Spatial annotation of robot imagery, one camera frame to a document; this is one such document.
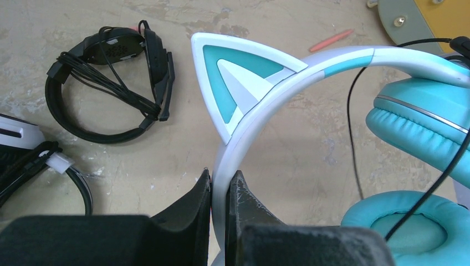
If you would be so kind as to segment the black headphones with pink mic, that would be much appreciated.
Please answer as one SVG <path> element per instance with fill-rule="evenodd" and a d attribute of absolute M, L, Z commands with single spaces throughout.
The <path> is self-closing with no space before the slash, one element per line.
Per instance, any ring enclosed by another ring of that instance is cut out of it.
<path fill-rule="evenodd" d="M 131 91 L 113 67 L 141 53 L 146 57 L 153 101 Z M 62 96 L 69 76 L 136 108 L 144 120 L 137 128 L 112 135 L 81 128 L 68 115 Z M 155 122 L 168 120 L 174 81 L 172 53 L 148 22 L 141 20 L 136 29 L 104 26 L 71 50 L 61 52 L 47 72 L 45 99 L 52 117 L 74 136 L 97 144 L 120 144 L 140 137 Z"/>

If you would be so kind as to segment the teal cat ear headphones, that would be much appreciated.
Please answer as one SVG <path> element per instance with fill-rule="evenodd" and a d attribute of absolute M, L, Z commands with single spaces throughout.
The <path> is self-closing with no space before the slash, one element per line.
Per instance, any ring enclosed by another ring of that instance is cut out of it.
<path fill-rule="evenodd" d="M 387 84 L 366 124 L 380 139 L 469 186 L 469 39 L 449 39 L 457 57 L 391 46 L 353 46 L 297 59 L 250 40 L 192 36 L 198 82 L 222 139 L 212 179 L 212 219 L 226 265 L 226 194 L 252 142 L 292 97 L 335 74 L 373 66 L 396 68 L 408 78 Z M 427 192 L 391 191 L 362 198 L 342 226 L 380 232 L 397 265 L 468 265 L 469 214 Z"/>

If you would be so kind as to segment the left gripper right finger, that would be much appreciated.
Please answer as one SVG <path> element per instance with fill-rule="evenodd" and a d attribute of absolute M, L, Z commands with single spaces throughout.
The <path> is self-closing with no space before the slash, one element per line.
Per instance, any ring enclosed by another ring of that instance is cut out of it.
<path fill-rule="evenodd" d="M 226 265 L 395 265 L 378 233 L 283 223 L 238 170 L 226 194 Z"/>

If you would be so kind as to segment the white and black headphones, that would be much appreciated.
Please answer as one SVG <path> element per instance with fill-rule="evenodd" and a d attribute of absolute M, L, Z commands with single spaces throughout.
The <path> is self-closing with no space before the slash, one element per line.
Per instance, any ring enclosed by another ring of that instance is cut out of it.
<path fill-rule="evenodd" d="M 47 168 L 66 174 L 77 186 L 85 215 L 94 213 L 94 201 L 86 175 L 62 153 L 56 141 L 47 141 L 37 124 L 1 114 L 1 206 L 21 186 Z"/>

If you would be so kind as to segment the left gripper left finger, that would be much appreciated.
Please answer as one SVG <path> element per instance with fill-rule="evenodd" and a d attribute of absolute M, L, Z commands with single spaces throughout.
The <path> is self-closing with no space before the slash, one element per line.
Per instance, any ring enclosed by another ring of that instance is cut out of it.
<path fill-rule="evenodd" d="M 2 265 L 206 265 L 211 178 L 204 170 L 160 213 L 28 216 L 1 232 Z"/>

